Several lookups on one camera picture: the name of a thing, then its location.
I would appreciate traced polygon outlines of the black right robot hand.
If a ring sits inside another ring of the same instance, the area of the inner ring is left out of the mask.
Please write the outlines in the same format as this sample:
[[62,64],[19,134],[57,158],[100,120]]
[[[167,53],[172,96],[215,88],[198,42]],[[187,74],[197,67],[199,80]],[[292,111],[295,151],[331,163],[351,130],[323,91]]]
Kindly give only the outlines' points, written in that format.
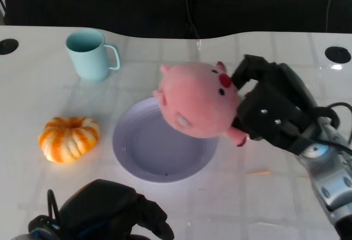
[[257,83],[236,109],[232,126],[252,140],[300,155],[322,133],[313,115],[317,103],[304,82],[285,63],[246,54],[232,82],[241,89],[251,80]]

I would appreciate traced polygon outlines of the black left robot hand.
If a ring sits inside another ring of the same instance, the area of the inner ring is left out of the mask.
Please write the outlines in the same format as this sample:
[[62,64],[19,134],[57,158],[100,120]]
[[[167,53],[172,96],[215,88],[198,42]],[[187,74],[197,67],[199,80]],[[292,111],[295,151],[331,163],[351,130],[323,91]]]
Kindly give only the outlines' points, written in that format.
[[174,239],[167,214],[134,188],[96,179],[71,196],[59,211],[60,223],[75,239],[145,239],[135,225],[159,239]]

